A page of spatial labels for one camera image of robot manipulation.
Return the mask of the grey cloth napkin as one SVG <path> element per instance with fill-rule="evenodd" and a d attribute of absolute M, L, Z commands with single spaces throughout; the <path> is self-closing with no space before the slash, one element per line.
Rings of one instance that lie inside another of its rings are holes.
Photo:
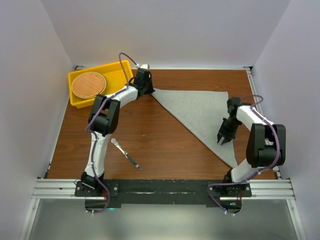
<path fill-rule="evenodd" d="M 233 143 L 220 145 L 217 139 L 223 119 L 229 116 L 227 92 L 156 88 L 152 96 L 224 163 L 238 166 Z"/>

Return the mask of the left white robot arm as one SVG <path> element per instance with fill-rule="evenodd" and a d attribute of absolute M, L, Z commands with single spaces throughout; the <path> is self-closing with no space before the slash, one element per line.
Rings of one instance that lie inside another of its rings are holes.
<path fill-rule="evenodd" d="M 140 67 L 136 76 L 120 90 L 109 95 L 97 95 L 85 129 L 91 134 L 88 162 L 81 175 L 81 184 L 92 196 L 103 193 L 104 162 L 109 139 L 118 127 L 120 109 L 144 95 L 154 92 L 150 70 Z"/>

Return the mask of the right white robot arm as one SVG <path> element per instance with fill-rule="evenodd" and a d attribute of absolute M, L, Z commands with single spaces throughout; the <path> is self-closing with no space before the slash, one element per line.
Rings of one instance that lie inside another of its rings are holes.
<path fill-rule="evenodd" d="M 233 197 L 257 175 L 284 164 L 286 127 L 268 120 L 257 112 L 255 104 L 243 102 L 240 97 L 227 100 L 227 112 L 228 117 L 218 130 L 217 142 L 224 145 L 234 140 L 238 127 L 244 125 L 249 130 L 245 159 L 229 170 L 221 183 L 214 183 L 209 189 Z"/>

